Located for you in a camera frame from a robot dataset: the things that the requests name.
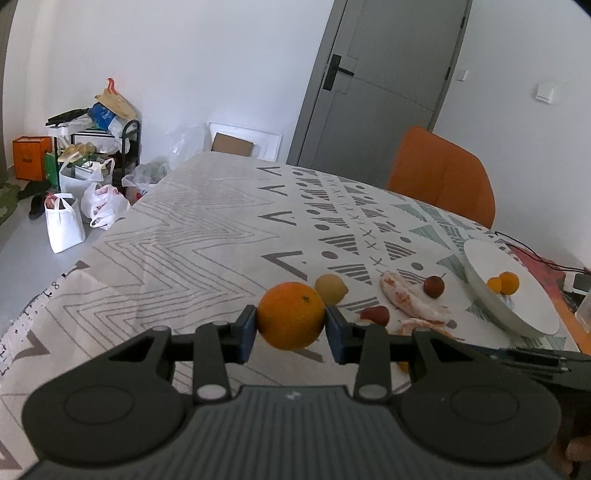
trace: clutter pile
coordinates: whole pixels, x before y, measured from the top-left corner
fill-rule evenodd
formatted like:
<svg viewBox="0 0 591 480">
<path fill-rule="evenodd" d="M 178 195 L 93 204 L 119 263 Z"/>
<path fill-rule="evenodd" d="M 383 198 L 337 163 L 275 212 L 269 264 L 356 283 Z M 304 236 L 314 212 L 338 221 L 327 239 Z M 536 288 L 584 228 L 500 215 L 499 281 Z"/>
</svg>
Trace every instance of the clutter pile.
<svg viewBox="0 0 591 480">
<path fill-rule="evenodd" d="M 113 79 L 95 99 L 50 118 L 48 137 L 13 142 L 15 176 L 31 180 L 18 198 L 33 197 L 31 220 L 45 213 L 54 253 L 83 242 L 84 223 L 109 229 L 170 170 L 140 165 L 141 123 Z"/>
</svg>

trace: door handle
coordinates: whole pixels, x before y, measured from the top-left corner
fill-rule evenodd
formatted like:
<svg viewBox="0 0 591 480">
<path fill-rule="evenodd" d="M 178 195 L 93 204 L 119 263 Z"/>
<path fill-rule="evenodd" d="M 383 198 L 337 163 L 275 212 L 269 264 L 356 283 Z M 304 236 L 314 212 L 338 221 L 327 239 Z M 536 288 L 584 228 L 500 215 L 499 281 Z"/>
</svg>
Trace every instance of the door handle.
<svg viewBox="0 0 591 480">
<path fill-rule="evenodd" d="M 345 75 L 349 75 L 349 76 L 355 75 L 355 72 L 352 72 L 350 70 L 346 70 L 344 68 L 339 67 L 340 59 L 341 59 L 340 55 L 333 53 L 333 55 L 330 59 L 328 71 L 326 72 L 326 78 L 324 79 L 324 85 L 322 86 L 323 90 L 328 90 L 328 91 L 332 90 L 332 87 L 335 83 L 336 74 L 338 72 L 344 73 Z"/>
</svg>

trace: white tote bag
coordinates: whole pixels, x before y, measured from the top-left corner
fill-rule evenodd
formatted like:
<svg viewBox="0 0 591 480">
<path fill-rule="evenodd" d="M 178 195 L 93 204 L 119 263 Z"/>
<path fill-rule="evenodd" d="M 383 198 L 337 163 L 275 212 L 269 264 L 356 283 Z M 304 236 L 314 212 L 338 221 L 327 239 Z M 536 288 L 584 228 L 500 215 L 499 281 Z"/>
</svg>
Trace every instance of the white tote bag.
<svg viewBox="0 0 591 480">
<path fill-rule="evenodd" d="M 67 167 L 67 162 L 64 162 L 60 168 L 60 190 L 63 193 L 71 193 L 78 202 L 82 201 L 84 192 L 94 182 L 100 183 L 101 186 L 113 183 L 113 170 L 115 168 L 115 159 L 110 158 L 105 162 L 109 169 L 109 174 L 104 177 L 102 170 L 93 172 L 87 180 L 78 180 L 70 177 L 64 173 Z"/>
<path fill-rule="evenodd" d="M 54 208 L 45 207 L 45 219 L 51 249 L 58 254 L 82 243 L 86 239 L 86 233 L 82 226 L 78 200 L 74 200 L 73 204 L 70 205 L 66 199 L 74 198 L 71 193 L 58 193 L 56 197 Z"/>
</svg>

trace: black cable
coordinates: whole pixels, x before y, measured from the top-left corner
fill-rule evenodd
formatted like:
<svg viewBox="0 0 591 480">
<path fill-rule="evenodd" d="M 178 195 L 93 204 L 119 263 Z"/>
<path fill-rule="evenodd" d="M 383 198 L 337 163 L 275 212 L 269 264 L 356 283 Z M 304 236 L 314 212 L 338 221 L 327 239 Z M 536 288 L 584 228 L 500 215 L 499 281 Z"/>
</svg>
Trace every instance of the black cable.
<svg viewBox="0 0 591 480">
<path fill-rule="evenodd" d="M 576 273 L 582 273 L 582 274 L 589 275 L 589 270 L 587 270 L 587 269 L 577 268 L 577 267 L 567 267 L 565 265 L 559 265 L 557 263 L 550 262 L 550 261 L 546 260 L 545 258 L 542 258 L 531 247 L 528 247 L 525 243 L 520 242 L 516 238 L 513 238 L 511 235 L 507 235 L 506 233 L 499 232 L 499 231 L 496 231 L 495 235 L 505 236 L 507 238 L 510 238 L 514 242 L 517 242 L 518 244 L 524 246 L 527 250 L 524 250 L 523 248 L 520 248 L 517 245 L 511 245 L 512 247 L 515 247 L 516 249 L 525 253 L 531 259 L 536 260 L 537 262 L 541 262 L 541 263 L 549 266 L 552 270 L 563 271 L 563 272 L 576 272 Z"/>
</svg>

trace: yellow fruit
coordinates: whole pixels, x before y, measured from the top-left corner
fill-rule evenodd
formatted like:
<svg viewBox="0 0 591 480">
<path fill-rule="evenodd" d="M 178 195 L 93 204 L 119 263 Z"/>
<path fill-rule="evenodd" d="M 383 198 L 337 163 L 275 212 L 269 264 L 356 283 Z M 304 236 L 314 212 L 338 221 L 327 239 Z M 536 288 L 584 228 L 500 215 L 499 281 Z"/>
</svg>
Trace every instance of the yellow fruit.
<svg viewBox="0 0 591 480">
<path fill-rule="evenodd" d="M 519 277 L 513 272 L 503 272 L 499 278 L 502 283 L 501 293 L 503 295 L 513 295 L 519 290 Z"/>
<path fill-rule="evenodd" d="M 298 350 L 318 338 L 324 327 L 324 303 L 312 287 L 298 282 L 279 284 L 263 295 L 256 328 L 280 350 Z"/>
<path fill-rule="evenodd" d="M 488 282 L 486 282 L 486 285 L 493 291 L 493 293 L 496 294 L 501 293 L 501 290 L 503 288 L 503 282 L 499 277 L 489 278 Z"/>
<path fill-rule="evenodd" d="M 319 276 L 314 288 L 327 307 L 336 305 L 349 293 L 347 285 L 343 283 L 338 275 L 332 273 Z"/>
</svg>

